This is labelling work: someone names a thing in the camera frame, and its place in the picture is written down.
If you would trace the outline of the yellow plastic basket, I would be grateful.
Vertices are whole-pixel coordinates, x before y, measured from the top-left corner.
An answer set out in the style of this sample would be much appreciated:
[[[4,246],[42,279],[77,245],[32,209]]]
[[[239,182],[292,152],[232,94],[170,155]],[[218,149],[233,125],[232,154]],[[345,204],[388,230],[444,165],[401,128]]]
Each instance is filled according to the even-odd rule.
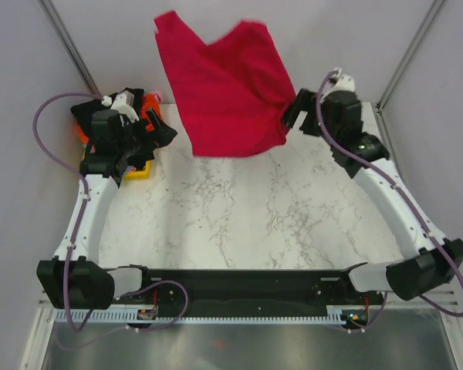
[[[150,168],[154,160],[153,150],[142,150],[126,159],[121,156],[97,156],[95,150],[85,154],[79,169],[81,174],[111,174],[121,180],[145,180],[150,176]]]

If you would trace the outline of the crimson red t shirt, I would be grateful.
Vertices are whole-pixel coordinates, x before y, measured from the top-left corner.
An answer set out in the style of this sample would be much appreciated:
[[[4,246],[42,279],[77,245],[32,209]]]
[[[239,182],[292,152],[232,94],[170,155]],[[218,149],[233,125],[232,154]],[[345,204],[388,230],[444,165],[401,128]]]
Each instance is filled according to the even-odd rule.
[[[243,158],[286,143],[282,115],[296,93],[265,24],[242,20],[207,44],[175,11],[154,23],[194,156]]]

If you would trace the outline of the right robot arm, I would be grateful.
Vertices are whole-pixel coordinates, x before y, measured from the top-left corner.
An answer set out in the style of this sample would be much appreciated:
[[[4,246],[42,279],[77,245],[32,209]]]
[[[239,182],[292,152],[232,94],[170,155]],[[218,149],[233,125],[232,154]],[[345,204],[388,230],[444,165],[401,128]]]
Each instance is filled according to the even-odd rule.
[[[364,131],[362,103],[352,91],[337,91],[326,98],[301,89],[283,115],[293,128],[298,115],[306,112],[300,129],[319,136],[330,145],[335,162],[372,200],[399,247],[401,260],[361,264],[350,268],[348,278],[338,284],[346,303],[356,303],[366,291],[391,291],[409,301],[457,279],[463,262],[463,241],[449,240],[417,204],[398,178],[385,146]]]

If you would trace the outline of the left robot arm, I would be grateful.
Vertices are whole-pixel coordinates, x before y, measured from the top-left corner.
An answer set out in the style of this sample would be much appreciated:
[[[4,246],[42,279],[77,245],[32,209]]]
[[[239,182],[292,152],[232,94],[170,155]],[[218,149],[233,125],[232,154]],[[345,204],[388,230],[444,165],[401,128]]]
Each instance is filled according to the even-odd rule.
[[[127,168],[152,160],[154,151],[169,145],[177,132],[154,109],[135,121],[115,109],[101,110],[93,114],[91,126],[66,236],[54,257],[40,261],[36,269],[49,300],[60,309],[107,309],[125,294],[145,303],[154,294],[142,267],[99,265],[100,239]]]

